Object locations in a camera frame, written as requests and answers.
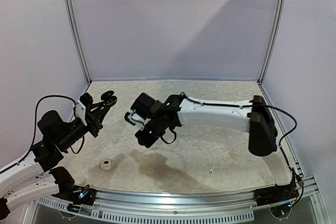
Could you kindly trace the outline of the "white earbud charging case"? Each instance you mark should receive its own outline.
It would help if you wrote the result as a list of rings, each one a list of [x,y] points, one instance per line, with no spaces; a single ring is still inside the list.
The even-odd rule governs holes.
[[[112,161],[111,161],[111,159],[106,158],[106,159],[102,160],[101,163],[100,163],[100,168],[103,171],[110,170],[112,168]]]

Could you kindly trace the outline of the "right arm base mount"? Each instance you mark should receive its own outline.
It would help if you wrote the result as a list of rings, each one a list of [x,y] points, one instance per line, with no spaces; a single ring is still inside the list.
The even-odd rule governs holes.
[[[257,206],[264,206],[299,199],[300,195],[297,186],[302,187],[303,185],[302,178],[294,173],[291,182],[287,185],[274,185],[254,190],[254,200]]]

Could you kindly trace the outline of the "aluminium front rail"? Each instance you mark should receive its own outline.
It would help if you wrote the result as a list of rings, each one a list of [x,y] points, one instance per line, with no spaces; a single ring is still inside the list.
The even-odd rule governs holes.
[[[313,176],[290,201],[260,205],[254,189],[206,194],[135,193],[100,189],[93,206],[52,196],[29,204],[24,223],[328,223]]]

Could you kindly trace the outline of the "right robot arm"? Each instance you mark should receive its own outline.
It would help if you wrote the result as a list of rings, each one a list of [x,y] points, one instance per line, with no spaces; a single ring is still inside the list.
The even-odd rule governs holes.
[[[184,92],[170,95],[164,102],[141,93],[124,119],[139,130],[141,146],[151,147],[166,130],[188,125],[220,126],[249,134],[248,150],[265,157],[276,152],[278,132],[263,97],[252,100],[211,101],[188,97]]]

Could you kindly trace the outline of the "white earbud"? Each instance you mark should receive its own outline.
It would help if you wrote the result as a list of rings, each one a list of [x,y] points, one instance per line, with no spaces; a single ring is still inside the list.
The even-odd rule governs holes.
[[[211,168],[211,169],[209,169],[209,174],[210,174],[210,177],[212,177],[213,176],[213,173],[214,173],[214,170]]]

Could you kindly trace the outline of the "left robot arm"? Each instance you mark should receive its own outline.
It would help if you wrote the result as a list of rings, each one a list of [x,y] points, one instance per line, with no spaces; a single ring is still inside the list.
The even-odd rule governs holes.
[[[85,140],[87,133],[98,136],[104,117],[116,102],[112,92],[104,93],[98,103],[85,93],[74,102],[75,118],[71,122],[51,110],[34,123],[42,133],[41,141],[32,143],[23,156],[1,169],[1,219],[19,206],[49,195],[75,206],[93,206],[97,191],[76,185],[58,164],[78,140]]]

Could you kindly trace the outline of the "black earbud charging case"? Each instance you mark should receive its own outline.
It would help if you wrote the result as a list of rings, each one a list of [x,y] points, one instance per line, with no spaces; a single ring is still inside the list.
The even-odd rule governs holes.
[[[101,95],[100,99],[103,102],[104,106],[114,106],[118,98],[114,95],[114,91],[109,90],[104,92]]]

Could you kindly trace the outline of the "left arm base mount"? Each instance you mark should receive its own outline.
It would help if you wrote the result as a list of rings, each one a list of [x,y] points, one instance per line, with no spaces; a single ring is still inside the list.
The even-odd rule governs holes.
[[[90,186],[78,186],[70,173],[64,167],[56,167],[49,171],[55,179],[54,183],[58,187],[58,193],[53,197],[72,202],[73,205],[93,206],[97,190]]]

